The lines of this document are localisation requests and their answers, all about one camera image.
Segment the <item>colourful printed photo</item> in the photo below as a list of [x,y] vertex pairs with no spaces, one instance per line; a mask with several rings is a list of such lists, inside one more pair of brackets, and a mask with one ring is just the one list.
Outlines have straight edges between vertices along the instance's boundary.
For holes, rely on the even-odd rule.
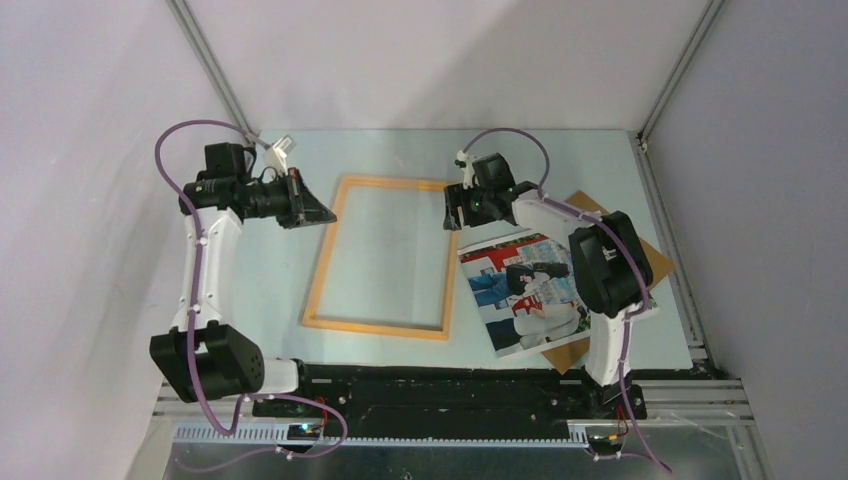
[[516,360],[590,336],[598,315],[578,295],[570,252],[532,231],[457,251],[495,355]]

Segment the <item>orange wooden picture frame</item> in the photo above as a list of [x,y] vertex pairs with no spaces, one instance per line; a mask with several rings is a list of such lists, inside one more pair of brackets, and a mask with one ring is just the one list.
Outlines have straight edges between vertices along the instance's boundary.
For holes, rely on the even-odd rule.
[[345,175],[301,324],[446,341],[459,236],[442,227],[443,180]]

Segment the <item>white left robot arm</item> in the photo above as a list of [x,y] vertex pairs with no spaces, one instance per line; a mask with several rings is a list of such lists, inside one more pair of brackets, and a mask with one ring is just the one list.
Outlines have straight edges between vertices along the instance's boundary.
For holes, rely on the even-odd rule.
[[205,147],[205,169],[183,186],[187,262],[177,314],[170,330],[150,340],[150,355],[185,403],[255,393],[265,379],[259,346],[234,326],[232,267],[245,221],[274,219],[284,229],[336,222],[337,216],[287,164],[293,149],[283,137],[263,153],[269,181],[250,175],[250,148],[235,143]]

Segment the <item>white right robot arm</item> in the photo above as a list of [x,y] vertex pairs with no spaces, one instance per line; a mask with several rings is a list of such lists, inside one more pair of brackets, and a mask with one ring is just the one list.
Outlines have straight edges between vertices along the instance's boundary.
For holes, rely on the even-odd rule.
[[576,292],[597,314],[590,327],[585,370],[594,381],[581,392],[585,411],[606,418],[622,400],[632,404],[629,347],[631,324],[650,310],[653,272],[625,213],[592,213],[557,201],[541,186],[515,181],[500,154],[482,158],[458,152],[463,179],[444,189],[446,230],[496,221],[539,233],[571,255]]

